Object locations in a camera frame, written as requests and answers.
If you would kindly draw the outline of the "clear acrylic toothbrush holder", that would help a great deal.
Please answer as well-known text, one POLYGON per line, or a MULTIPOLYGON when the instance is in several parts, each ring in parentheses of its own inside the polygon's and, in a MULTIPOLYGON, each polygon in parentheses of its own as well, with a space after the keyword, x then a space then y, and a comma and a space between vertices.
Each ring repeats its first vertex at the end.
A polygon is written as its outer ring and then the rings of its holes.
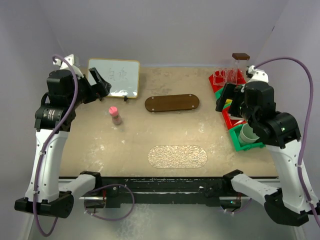
POLYGON ((218 68, 213 73, 213 84, 224 86, 225 84, 237 83, 237 70, 235 68, 218 68))

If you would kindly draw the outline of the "green plastic cup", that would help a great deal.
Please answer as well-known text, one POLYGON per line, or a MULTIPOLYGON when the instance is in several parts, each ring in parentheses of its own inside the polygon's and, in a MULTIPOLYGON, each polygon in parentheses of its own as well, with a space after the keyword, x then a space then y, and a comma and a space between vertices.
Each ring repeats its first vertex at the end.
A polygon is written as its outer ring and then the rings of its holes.
POLYGON ((238 141, 241 146, 246 146, 255 143, 259 137, 254 133, 253 128, 248 123, 241 127, 239 132, 238 141))

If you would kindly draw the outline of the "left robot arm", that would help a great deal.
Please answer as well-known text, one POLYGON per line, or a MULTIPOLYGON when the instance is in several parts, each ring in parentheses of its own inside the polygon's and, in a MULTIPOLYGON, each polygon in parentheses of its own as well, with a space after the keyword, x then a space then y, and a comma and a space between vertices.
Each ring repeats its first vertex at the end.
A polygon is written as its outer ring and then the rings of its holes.
POLYGON ((67 218, 76 199, 89 193, 98 196, 103 191, 99 172, 82 171, 64 187, 59 187, 62 154, 76 108, 106 97, 111 84, 106 82, 96 68, 89 69, 95 80, 90 85, 85 75, 77 76, 78 91, 75 105, 74 78, 68 69, 52 71, 47 78, 48 91, 43 95, 35 113, 36 154, 32 176, 25 196, 14 203, 16 211, 37 213, 41 216, 67 218))

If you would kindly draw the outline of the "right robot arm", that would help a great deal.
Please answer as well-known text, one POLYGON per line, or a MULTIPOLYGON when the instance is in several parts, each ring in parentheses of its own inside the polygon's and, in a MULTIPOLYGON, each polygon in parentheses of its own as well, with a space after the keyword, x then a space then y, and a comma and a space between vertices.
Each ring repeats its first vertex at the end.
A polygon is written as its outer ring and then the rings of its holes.
POLYGON ((223 192, 252 198, 280 225, 299 227, 308 222, 309 215, 319 215, 320 201, 299 158, 303 146, 298 123, 291 114, 276 110, 274 89, 263 81, 228 83, 216 101, 217 112, 223 110, 226 100, 232 101, 228 112, 243 118, 271 154, 280 187, 270 187, 234 170, 223 176, 223 192))

